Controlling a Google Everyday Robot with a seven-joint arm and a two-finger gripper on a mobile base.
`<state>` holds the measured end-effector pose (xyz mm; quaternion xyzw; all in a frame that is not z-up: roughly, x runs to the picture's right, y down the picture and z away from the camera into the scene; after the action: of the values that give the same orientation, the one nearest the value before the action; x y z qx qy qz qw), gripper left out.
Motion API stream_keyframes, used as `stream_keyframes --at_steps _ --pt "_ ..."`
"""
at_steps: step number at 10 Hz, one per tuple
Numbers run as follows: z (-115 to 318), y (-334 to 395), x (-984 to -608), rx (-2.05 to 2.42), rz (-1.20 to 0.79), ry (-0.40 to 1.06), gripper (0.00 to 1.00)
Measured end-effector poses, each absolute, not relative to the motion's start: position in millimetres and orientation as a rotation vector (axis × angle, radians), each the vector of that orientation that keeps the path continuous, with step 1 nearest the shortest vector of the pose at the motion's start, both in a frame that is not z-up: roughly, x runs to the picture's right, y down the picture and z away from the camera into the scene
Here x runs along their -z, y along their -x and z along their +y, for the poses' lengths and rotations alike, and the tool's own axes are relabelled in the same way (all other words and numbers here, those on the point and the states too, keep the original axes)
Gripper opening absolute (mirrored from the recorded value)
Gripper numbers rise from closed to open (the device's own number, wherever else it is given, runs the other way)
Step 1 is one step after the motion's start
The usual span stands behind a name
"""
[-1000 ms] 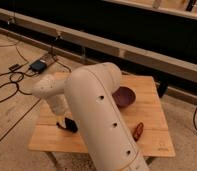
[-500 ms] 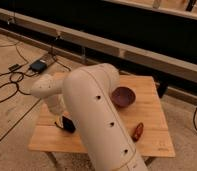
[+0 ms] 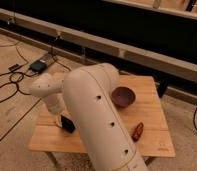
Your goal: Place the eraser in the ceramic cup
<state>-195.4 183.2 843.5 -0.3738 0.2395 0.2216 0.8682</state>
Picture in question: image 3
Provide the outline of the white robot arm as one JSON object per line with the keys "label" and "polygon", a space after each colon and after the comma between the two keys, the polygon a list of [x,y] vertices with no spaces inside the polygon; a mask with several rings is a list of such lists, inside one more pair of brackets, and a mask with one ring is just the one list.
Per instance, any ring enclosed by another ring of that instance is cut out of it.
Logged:
{"label": "white robot arm", "polygon": [[60,78],[48,73],[29,92],[50,113],[67,110],[96,171],[149,171],[111,101],[119,72],[101,63],[74,69]]}

